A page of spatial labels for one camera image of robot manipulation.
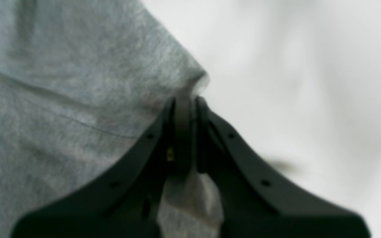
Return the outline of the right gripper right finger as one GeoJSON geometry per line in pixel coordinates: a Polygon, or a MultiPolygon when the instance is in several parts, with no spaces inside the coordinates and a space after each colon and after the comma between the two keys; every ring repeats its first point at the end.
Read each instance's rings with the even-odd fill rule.
{"type": "Polygon", "coordinates": [[[258,156],[204,98],[195,99],[197,169],[215,183],[221,238],[369,238],[363,218],[291,182],[258,156]]]}

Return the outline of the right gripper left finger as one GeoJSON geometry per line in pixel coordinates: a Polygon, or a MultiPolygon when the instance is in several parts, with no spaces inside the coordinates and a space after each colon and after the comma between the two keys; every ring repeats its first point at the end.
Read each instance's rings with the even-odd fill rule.
{"type": "Polygon", "coordinates": [[[162,113],[110,169],[83,188],[19,220],[12,238],[159,238],[157,213],[168,178],[192,167],[192,102],[162,113]]]}

